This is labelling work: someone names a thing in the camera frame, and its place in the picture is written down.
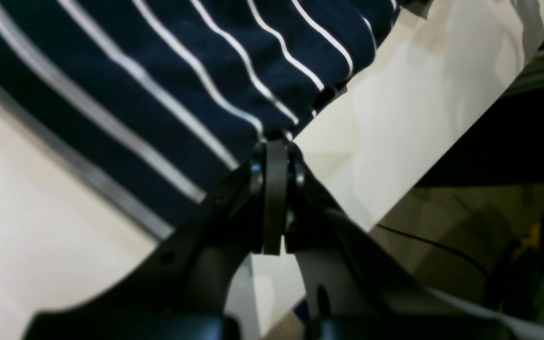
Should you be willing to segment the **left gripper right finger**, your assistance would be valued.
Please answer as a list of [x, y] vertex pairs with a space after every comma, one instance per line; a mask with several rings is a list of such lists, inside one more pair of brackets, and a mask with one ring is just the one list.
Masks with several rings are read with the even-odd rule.
[[434, 297], [341, 209], [299, 148], [265, 145], [265, 253], [293, 254], [306, 340], [513, 340], [500, 321]]

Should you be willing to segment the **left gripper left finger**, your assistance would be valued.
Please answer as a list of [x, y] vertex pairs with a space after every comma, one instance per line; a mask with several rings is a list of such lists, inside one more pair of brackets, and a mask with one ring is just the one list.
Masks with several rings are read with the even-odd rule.
[[121, 282], [91, 301], [40, 312], [25, 340], [239, 340], [224, 313], [233, 276], [262, 245], [253, 222], [263, 192], [265, 144], [203, 200]]

